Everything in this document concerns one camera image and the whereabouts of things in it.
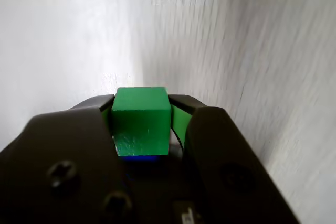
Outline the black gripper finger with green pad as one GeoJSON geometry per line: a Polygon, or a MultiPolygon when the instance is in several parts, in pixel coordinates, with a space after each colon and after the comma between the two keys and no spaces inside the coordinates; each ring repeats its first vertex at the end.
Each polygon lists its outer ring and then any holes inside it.
{"type": "Polygon", "coordinates": [[[33,117],[1,152],[1,223],[130,223],[106,123],[114,95],[33,117]]]}
{"type": "Polygon", "coordinates": [[[205,223],[297,223],[297,218],[228,113],[189,95],[169,95],[191,116],[183,159],[205,223]]]}

